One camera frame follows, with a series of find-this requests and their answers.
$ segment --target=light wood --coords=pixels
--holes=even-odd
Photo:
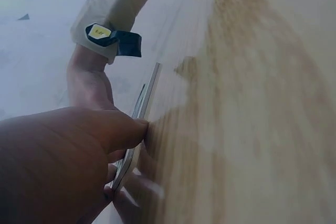
[[[183,3],[129,218],[336,223],[336,0]]]

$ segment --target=wooden board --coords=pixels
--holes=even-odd
[[[336,223],[336,0],[184,1],[129,221]]]

